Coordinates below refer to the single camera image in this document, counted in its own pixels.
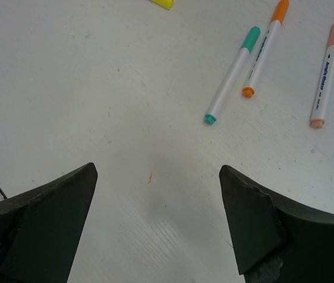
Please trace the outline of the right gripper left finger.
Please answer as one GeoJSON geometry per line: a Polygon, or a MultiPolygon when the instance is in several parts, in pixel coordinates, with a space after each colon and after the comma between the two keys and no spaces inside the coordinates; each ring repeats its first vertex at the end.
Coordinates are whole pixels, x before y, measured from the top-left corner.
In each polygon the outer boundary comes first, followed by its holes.
{"type": "Polygon", "coordinates": [[[67,282],[97,178],[88,163],[0,201],[0,282],[67,282]]]}

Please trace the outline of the yellow cap thin pen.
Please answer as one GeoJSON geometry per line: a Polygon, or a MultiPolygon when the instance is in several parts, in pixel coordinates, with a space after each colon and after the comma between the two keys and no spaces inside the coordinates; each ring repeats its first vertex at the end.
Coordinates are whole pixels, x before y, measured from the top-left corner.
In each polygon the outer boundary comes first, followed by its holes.
{"type": "Polygon", "coordinates": [[[171,10],[175,4],[174,0],[150,0],[150,1],[167,10],[171,10]]]}

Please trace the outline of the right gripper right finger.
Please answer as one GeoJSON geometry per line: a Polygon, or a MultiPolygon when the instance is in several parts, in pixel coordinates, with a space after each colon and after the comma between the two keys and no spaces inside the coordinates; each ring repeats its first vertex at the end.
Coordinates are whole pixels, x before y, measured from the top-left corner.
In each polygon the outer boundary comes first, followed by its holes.
{"type": "Polygon", "coordinates": [[[334,282],[334,214],[228,165],[219,178],[238,273],[246,282],[334,282]]]}

